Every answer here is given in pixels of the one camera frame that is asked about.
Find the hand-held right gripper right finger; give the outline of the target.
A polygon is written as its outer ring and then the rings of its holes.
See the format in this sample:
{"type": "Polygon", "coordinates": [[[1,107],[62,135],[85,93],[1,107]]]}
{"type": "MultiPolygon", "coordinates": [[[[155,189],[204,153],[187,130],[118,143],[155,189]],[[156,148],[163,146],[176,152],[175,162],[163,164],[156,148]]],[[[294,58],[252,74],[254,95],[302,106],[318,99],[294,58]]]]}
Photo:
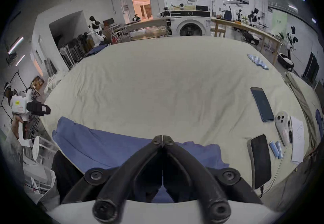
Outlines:
{"type": "Polygon", "coordinates": [[[205,167],[170,136],[162,142],[164,188],[175,203],[198,200],[205,223],[225,223],[232,213],[228,200],[262,204],[236,169],[205,167]]]}

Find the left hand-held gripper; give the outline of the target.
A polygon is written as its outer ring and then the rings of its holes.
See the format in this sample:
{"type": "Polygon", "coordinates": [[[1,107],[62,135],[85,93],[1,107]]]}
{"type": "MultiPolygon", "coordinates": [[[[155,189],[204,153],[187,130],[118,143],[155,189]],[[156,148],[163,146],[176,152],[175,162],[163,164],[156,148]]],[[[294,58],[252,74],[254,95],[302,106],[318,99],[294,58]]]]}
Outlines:
{"type": "Polygon", "coordinates": [[[32,102],[32,89],[26,90],[25,97],[15,95],[11,98],[10,107],[13,114],[20,116],[23,122],[18,122],[18,141],[24,147],[32,147],[31,139],[24,138],[25,125],[28,123],[31,114],[36,116],[49,115],[51,109],[48,105],[41,102],[32,102]]]}

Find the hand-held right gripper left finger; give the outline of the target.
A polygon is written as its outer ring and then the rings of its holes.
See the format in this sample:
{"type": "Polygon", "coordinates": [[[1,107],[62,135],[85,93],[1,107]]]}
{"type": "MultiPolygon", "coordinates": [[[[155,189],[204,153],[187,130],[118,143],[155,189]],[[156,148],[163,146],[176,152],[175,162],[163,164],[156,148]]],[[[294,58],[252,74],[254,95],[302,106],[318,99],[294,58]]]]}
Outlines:
{"type": "Polygon", "coordinates": [[[119,223],[125,201],[152,202],[162,186],[163,136],[156,136],[121,166],[92,168],[71,188],[62,204],[95,199],[93,217],[100,223],[119,223]]]}

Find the person's left hand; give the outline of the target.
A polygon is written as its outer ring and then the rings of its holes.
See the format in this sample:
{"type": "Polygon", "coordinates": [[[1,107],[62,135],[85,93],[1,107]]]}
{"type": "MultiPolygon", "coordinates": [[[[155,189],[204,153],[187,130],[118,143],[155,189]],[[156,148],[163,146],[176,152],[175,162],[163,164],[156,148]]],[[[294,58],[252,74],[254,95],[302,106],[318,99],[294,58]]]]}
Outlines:
{"type": "Polygon", "coordinates": [[[20,115],[14,115],[11,125],[11,130],[16,137],[16,139],[19,139],[19,123],[22,125],[24,124],[24,121],[22,120],[20,115]]]}

